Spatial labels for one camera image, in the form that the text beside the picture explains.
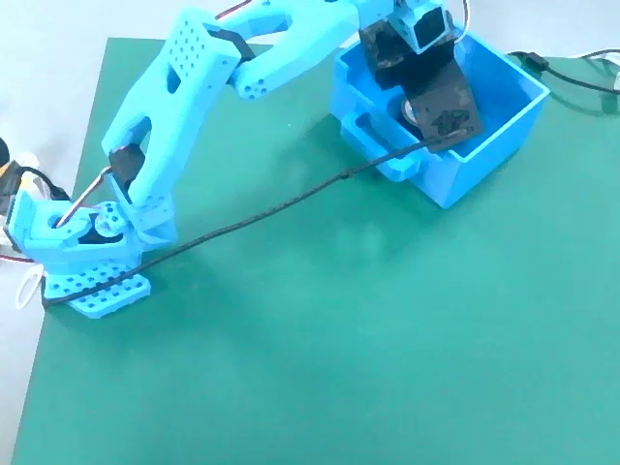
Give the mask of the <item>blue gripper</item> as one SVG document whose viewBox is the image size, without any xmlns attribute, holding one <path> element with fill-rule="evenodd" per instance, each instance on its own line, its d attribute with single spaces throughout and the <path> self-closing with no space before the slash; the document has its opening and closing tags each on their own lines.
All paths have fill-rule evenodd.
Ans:
<svg viewBox="0 0 620 465">
<path fill-rule="evenodd" d="M 390 24 L 417 54 L 453 38 L 443 1 L 395 1 Z"/>
</svg>

